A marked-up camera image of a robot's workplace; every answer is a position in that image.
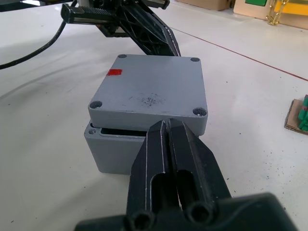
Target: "black cable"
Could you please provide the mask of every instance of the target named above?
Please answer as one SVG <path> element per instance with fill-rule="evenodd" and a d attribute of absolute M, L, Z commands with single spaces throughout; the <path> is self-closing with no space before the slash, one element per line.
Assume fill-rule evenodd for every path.
<path fill-rule="evenodd" d="M 71 6 L 74 7 L 74 6 L 76 6 L 76 4 L 77 4 L 77 0 L 74 0 L 74 1 L 72 2 Z M 34 51 L 34 52 L 32 52 L 32 53 L 30 53 L 30 54 L 28 54 L 28 55 L 26 55 L 26 56 L 24 56 L 24 57 L 22 57 L 22 58 L 20 58 L 20 59 L 16 59 L 16 60 L 11 61 L 11 62 L 9 62 L 9 63 L 0 65 L 0 70 L 5 69 L 5 68 L 8 68 L 8 67 L 11 67 L 11 66 L 15 66 L 15 65 L 17 65 L 17 64 L 20 64 L 20 63 L 22 63 L 22 62 L 24 62 L 24 61 L 27 61 L 27 60 L 33 58 L 33 57 L 36 56 L 36 55 L 42 53 L 44 50 L 46 50 L 48 47 L 50 47 L 52 44 L 54 44 L 54 42 L 59 38 L 59 36 L 61 35 L 61 33 L 62 33 L 62 31 L 63 31 L 63 29 L 64 29 L 64 27 L 65 27 L 65 25 L 66 25 L 66 22 L 65 22 L 65 21 L 62 21 L 62 23 L 61 23 L 61 25 L 60 25 L 60 27 L 59 27 L 57 33 L 56 33 L 56 34 L 53 36 L 53 38 L 52 38 L 48 43 L 46 43 L 44 46 L 42 46 L 41 48 L 38 48 L 36 51 Z"/>

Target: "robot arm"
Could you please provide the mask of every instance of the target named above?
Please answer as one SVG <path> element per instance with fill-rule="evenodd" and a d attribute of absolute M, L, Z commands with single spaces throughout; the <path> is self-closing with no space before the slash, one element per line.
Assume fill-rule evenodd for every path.
<path fill-rule="evenodd" d="M 131 168 L 126 215 L 75 231 L 296 231 L 270 193 L 232 198 L 213 153 L 178 120 L 151 126 Z"/>
<path fill-rule="evenodd" d="M 131 37 L 147 55 L 180 56 L 172 30 L 149 6 L 165 9 L 169 0 L 81 0 L 63 4 L 66 23 L 96 25 L 106 37 Z"/>

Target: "green object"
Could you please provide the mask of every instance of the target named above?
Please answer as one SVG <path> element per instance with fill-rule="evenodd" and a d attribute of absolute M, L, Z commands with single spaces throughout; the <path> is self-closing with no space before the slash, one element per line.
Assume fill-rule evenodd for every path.
<path fill-rule="evenodd" d="M 308 107 L 308 95 L 305 96 L 303 105 Z"/>
<path fill-rule="evenodd" d="M 301 109 L 299 111 L 299 114 L 298 114 L 298 119 L 299 120 L 304 120 L 304 118 L 306 117 L 306 114 L 307 114 L 307 112 L 305 112 L 305 110 Z"/>
<path fill-rule="evenodd" d="M 256 6 L 265 6 L 267 0 L 245 0 L 245 3 Z"/>
<path fill-rule="evenodd" d="M 303 107 L 299 111 L 297 118 L 301 120 L 298 128 L 302 129 L 303 131 L 308 131 L 308 95 L 306 95 L 304 98 Z"/>

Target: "red line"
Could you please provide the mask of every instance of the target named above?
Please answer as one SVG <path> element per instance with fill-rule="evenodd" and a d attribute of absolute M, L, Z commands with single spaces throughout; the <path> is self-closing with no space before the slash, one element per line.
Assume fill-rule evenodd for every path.
<path fill-rule="evenodd" d="M 265 64 L 265 63 L 263 63 L 263 62 L 261 62 L 261 61 L 258 61 L 258 60 L 256 60 L 256 59 L 250 58 L 250 57 L 248 57 L 248 56 L 246 56 L 246 55 L 243 55 L 243 54 L 240 54 L 240 53 L 238 53 L 238 52 L 236 52 L 236 51 L 232 51 L 232 50 L 230 50 L 230 49 L 228 49 L 228 48 L 225 48 L 225 47 L 223 47 L 223 46 L 219 46 L 219 45 L 217 45 L 217 44 L 215 44 L 215 43 L 213 43 L 213 42 L 204 40 L 204 39 L 199 38 L 199 37 L 197 37 L 197 36 L 195 36 L 195 35 L 188 34 L 188 33 L 184 32 L 184 31 L 181 31 L 181 30 L 178 30 L 178 29 L 175 29 L 175 28 L 172 28 L 172 29 L 173 29 L 173 30 L 176 30 L 176 31 L 179 31 L 179 32 L 182 32 L 182 33 L 184 33 L 184 34 L 186 34 L 186 35 L 192 36 L 192 37 L 194 37 L 194 38 L 197 38 L 197 39 L 199 39 L 199 40 L 202 40 L 202 41 L 204 41 L 204 42 L 210 43 L 210 44 L 212 44 L 212 45 L 218 46 L 218 47 L 220 47 L 220 48 L 222 48 L 222 49 L 225 49 L 225 50 L 227 50 L 227 51 L 231 51 L 232 53 L 238 54 L 238 55 L 240 55 L 240 56 L 242 56 L 242 57 L 245 57 L 245 58 L 250 59 L 250 60 L 252 60 L 252 61 L 255 61 L 255 62 L 257 62 L 257 63 L 263 64 L 263 65 L 265 65 L 265 66 L 274 68 L 274 69 L 276 69 L 276 70 L 278 70 L 278 71 L 284 72 L 284 73 L 289 74 L 289 75 L 291 75 L 291 76 L 294 76 L 294 77 L 296 77 L 296 78 L 302 79 L 302 80 L 304 80 L 304 81 L 308 81 L 308 79 L 306 79 L 306 78 L 303 78 L 303 77 L 301 77 L 301 76 L 298 76 L 298 75 L 292 74 L 292 73 L 290 73 L 290 72 L 281 70 L 281 69 L 279 69 L 279 68 L 277 68 L 277 67 L 274 67 L 274 66 Z"/>

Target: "cardboard box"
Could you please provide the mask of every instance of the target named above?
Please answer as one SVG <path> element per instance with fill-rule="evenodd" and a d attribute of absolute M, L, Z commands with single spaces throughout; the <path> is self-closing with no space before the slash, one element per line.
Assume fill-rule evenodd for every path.
<path fill-rule="evenodd" d="M 300 124 L 300 120 L 298 119 L 298 114 L 300 110 L 302 109 L 303 101 L 294 99 L 292 101 L 289 113 L 287 115 L 287 118 L 285 120 L 284 127 L 286 129 L 290 129 L 292 131 L 296 131 L 305 135 L 308 135 L 308 131 L 303 131 L 298 128 L 298 125 Z"/>
<path fill-rule="evenodd" d="M 232 0 L 177 0 L 201 8 L 222 11 L 230 7 Z"/>

